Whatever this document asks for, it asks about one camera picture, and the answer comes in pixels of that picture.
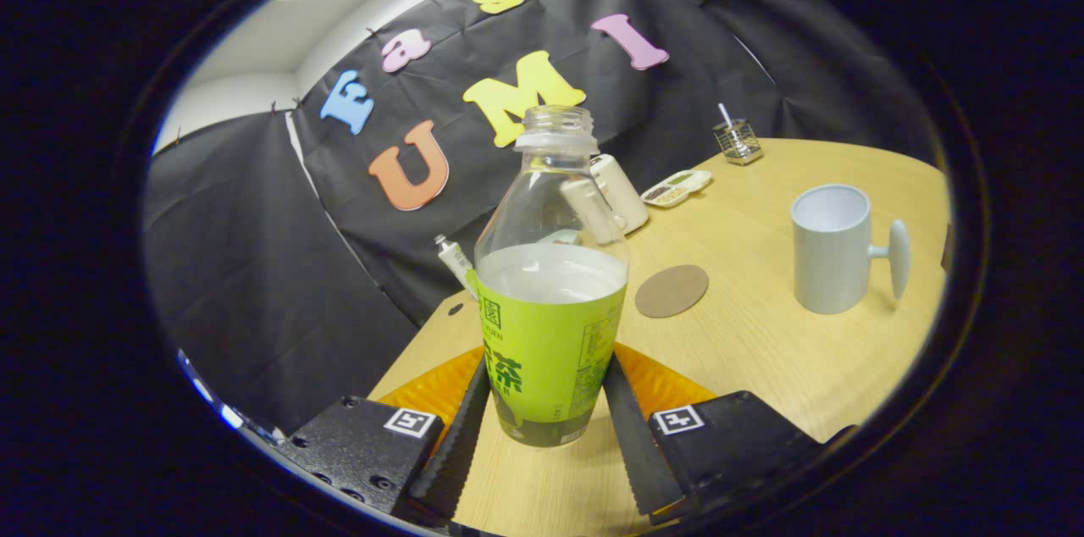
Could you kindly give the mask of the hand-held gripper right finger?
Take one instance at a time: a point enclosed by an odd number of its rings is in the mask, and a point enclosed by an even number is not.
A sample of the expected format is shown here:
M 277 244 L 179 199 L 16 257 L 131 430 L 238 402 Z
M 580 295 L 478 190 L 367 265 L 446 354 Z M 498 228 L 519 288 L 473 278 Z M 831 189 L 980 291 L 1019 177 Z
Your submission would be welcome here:
M 713 394 L 623 344 L 604 389 L 636 510 L 651 521 L 752 506 L 827 447 L 751 391 Z

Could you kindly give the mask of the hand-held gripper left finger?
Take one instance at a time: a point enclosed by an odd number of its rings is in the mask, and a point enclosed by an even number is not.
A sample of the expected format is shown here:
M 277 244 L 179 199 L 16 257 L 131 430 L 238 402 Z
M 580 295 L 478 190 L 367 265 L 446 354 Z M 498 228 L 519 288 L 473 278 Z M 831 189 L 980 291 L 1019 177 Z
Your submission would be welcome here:
M 279 446 L 347 497 L 420 525 L 447 525 L 472 471 L 490 395 L 473 348 L 377 401 L 341 396 Z

